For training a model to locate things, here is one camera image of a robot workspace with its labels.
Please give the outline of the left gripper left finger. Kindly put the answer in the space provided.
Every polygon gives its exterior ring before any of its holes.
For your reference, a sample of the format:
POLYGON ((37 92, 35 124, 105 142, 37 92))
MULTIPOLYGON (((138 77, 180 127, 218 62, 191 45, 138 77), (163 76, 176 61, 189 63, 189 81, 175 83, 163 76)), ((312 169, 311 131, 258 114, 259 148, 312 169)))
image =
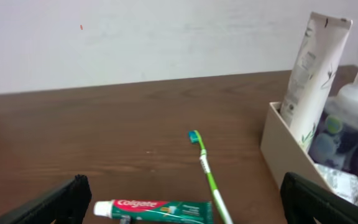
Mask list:
POLYGON ((82 224, 92 193, 86 175, 73 179, 0 216, 0 224, 82 224))

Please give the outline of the green white soap packet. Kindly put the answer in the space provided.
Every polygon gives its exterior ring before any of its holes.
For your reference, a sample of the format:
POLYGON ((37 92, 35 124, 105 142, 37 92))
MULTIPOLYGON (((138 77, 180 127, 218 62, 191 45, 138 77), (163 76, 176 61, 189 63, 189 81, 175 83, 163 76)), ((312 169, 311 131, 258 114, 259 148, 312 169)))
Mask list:
POLYGON ((356 175, 321 164, 315 164, 314 166, 337 196, 354 205, 358 205, 358 177, 356 175))

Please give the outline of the Colgate toothpaste tube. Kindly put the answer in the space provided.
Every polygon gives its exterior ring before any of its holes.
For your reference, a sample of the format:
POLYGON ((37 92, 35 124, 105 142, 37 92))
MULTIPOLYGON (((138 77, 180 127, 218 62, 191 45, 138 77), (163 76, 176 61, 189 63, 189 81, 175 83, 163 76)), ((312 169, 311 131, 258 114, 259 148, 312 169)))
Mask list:
POLYGON ((210 202, 114 199, 95 203, 96 216, 134 221, 213 224, 210 202))

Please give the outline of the white lotion tube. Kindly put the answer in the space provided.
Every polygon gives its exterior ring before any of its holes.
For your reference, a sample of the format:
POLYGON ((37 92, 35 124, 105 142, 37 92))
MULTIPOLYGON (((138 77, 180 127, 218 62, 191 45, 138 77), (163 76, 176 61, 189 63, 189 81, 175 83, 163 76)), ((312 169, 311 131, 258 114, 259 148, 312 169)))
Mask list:
POLYGON ((305 152, 311 146, 352 20, 312 12, 291 71, 280 116, 305 152))

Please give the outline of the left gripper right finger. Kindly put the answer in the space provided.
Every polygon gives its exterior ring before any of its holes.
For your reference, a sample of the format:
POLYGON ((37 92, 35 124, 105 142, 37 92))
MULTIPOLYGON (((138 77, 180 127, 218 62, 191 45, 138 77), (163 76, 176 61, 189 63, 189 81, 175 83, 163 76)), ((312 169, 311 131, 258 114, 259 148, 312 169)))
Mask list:
POLYGON ((280 196, 289 224, 358 224, 358 206, 294 172, 285 174, 280 196))

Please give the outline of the clear blue pump soap bottle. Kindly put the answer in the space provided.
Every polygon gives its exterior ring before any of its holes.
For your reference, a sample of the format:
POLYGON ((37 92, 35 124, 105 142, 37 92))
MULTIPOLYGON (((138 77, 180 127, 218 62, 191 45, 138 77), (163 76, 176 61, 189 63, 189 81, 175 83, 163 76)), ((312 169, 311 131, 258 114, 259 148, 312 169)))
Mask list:
POLYGON ((358 72, 327 99, 308 154, 315 163, 358 176, 358 72))

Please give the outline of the green white toothbrush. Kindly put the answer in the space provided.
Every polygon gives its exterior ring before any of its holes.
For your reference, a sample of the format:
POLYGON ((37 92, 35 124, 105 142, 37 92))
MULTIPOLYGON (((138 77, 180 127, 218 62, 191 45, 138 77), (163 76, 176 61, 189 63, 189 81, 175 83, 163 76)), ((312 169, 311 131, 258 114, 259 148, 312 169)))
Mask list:
POLYGON ((203 171, 206 175, 206 178, 208 180, 209 187, 211 189, 211 193, 214 199, 215 206, 217 207, 217 210, 220 214, 220 217, 222 218, 224 224, 233 224, 233 220, 229 214, 229 211, 226 207, 226 204, 224 203, 224 200, 219 192, 218 186, 216 184, 216 181, 214 179, 212 170, 208 163, 208 153, 206 150, 206 147, 204 145, 203 139, 201 137, 201 134, 197 130, 192 130, 188 133, 190 142, 192 144, 197 144, 200 147, 200 164, 203 168, 203 171))

